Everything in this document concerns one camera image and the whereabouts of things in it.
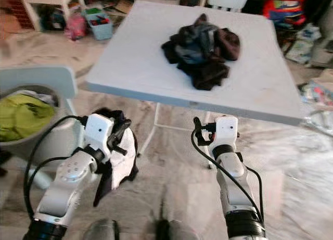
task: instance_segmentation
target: black cable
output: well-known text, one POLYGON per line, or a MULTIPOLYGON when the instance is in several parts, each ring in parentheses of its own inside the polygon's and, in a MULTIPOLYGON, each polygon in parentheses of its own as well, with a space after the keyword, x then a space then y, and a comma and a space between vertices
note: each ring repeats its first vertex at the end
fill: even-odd
POLYGON ((261 177, 259 175, 259 173, 257 173, 255 170, 249 168, 246 166, 246 168, 253 172, 257 178, 258 178, 258 182, 259 182, 259 203, 260 203, 260 213, 261 213, 261 217, 262 217, 262 220, 264 221, 264 203, 263 203, 263 198, 262 198, 262 181, 261 181, 261 177))
POLYGON ((200 150, 200 148, 196 145, 195 141, 194 141, 194 135, 197 132, 197 130, 193 130, 192 134, 191 134, 191 142, 193 144, 193 147, 201 154, 203 155, 206 159, 208 159, 209 161, 211 161, 218 169, 220 169, 228 178, 230 178, 237 186, 238 188, 240 188, 240 190, 246 195, 246 197, 250 200, 250 202, 252 203, 253 207, 255 208, 255 211, 258 214, 259 217, 259 221, 264 224, 264 220, 261 216, 261 213, 257 207, 257 205, 255 204, 255 202, 253 201, 252 197, 247 193, 247 191, 245 191, 245 189, 237 182, 236 179, 234 179, 233 176, 231 176, 231 174, 229 172, 227 172, 219 163, 217 163, 214 159, 212 159, 211 157, 209 157, 208 155, 206 155, 206 153, 204 153, 202 150, 200 150))
POLYGON ((33 179, 35 178, 37 172, 40 170, 40 168, 42 168, 44 165, 46 165, 47 163, 50 163, 52 161, 56 161, 56 160, 65 160, 69 157, 56 157, 56 158, 49 158, 49 159, 46 159, 45 161, 41 162, 37 167, 36 169, 34 170, 34 172, 32 173, 31 177, 29 178, 29 182, 27 184, 27 190, 28 190, 28 198, 30 200, 30 189, 31 189, 31 186, 32 186, 32 183, 33 183, 33 179))
POLYGON ((31 203, 30 203, 30 197, 29 197, 29 191, 28 191, 28 182, 29 182, 29 171, 30 171, 30 168, 31 168, 31 164, 32 164, 32 161, 33 161, 33 158, 34 158, 34 155, 38 149, 38 147, 40 146, 40 144, 42 143, 42 141, 44 140, 44 138, 55 128, 57 127, 59 124, 61 124, 64 120, 66 119, 70 119, 70 118, 73 118, 73 119, 77 119, 77 120, 80 120, 80 117, 78 116, 74 116, 74 115, 69 115, 69 116, 65 116, 61 119, 59 119, 56 123, 54 123, 50 128, 48 128, 43 134, 42 136, 39 138, 39 140, 37 141, 37 143, 35 144, 34 148, 32 149, 31 153, 30 153, 30 156, 29 156, 29 159, 28 159, 28 163, 27 163, 27 167, 25 169, 25 173, 24 173, 24 180, 23 180, 23 196, 24 196, 24 203, 25 203, 25 206, 27 208, 27 211, 28 211, 28 215, 29 215, 29 218, 31 220, 33 220, 33 209, 31 207, 31 203))

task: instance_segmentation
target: green clothing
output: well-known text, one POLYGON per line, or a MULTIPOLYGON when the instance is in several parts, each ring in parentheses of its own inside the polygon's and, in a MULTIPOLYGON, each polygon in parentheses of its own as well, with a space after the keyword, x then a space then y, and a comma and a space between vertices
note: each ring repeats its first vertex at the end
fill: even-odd
POLYGON ((20 140, 38 132, 55 114, 54 107, 28 95, 0 100, 0 142, 20 140))

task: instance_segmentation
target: dark clothing pile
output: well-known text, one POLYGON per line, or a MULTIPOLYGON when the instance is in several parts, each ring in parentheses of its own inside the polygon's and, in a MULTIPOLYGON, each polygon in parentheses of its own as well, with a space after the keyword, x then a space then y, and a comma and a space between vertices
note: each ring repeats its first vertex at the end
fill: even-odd
POLYGON ((180 28, 178 34, 162 45, 169 63, 178 64, 199 90, 211 90, 228 77, 225 60, 237 60, 239 37, 228 28, 220 29, 202 14, 193 25, 180 28))

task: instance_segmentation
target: tiled floor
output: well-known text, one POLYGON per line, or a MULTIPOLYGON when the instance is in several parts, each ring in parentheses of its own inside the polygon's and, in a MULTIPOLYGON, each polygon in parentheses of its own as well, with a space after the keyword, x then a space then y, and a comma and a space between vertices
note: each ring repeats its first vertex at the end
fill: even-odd
MULTIPOLYGON (((132 128, 142 144, 153 121, 154 103, 92 93, 84 78, 102 52, 105 42, 87 37, 69 42, 61 33, 15 34, 6 41, 7 54, 2 66, 66 64, 76 73, 79 92, 74 106, 80 115, 107 106, 122 109, 132 119, 132 128)), ((316 76, 318 70, 289 63, 297 82, 316 76)), ((161 123, 193 128, 194 116, 204 112, 162 106, 161 123)), ((333 140, 301 127, 239 119, 238 150, 245 163, 257 169, 263 178, 265 218, 270 240, 330 240, 333 235, 333 140)), ((101 218, 117 220, 121 239, 153 239, 154 222, 163 214, 168 219, 188 223, 202 239, 227 239, 219 201, 215 170, 196 153, 187 132, 158 129, 147 152, 138 159, 140 172, 134 182, 124 183, 105 197, 99 207, 92 202, 96 183, 86 190, 65 239, 81 239, 84 230, 101 218)), ((29 226, 22 197, 22 162, 5 164, 9 174, 0 179, 1 240, 22 239, 29 226)), ((258 199, 258 185, 250 176, 258 199)), ((36 206, 43 191, 34 187, 36 206)))

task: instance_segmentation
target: gray laundry basket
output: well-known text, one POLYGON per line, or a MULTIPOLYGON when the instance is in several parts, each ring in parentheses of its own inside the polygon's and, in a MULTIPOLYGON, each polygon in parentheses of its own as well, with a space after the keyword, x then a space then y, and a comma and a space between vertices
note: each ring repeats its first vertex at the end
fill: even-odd
MULTIPOLYGON (((68 113, 65 108, 64 100, 59 96, 58 93, 47 86, 18 86, 11 90, 7 90, 5 93, 2 93, 0 95, 0 99, 18 90, 30 90, 37 93, 52 95, 56 102, 55 115, 52 117, 51 121, 39 132, 36 132, 21 140, 0 142, 1 150, 6 150, 17 157, 27 159, 42 134, 59 119, 68 115, 68 113)), ((74 124, 75 121, 73 119, 69 119, 54 128, 52 132, 43 140, 34 156, 33 163, 37 165, 48 158, 70 156, 78 144, 78 136, 75 134, 74 124)))

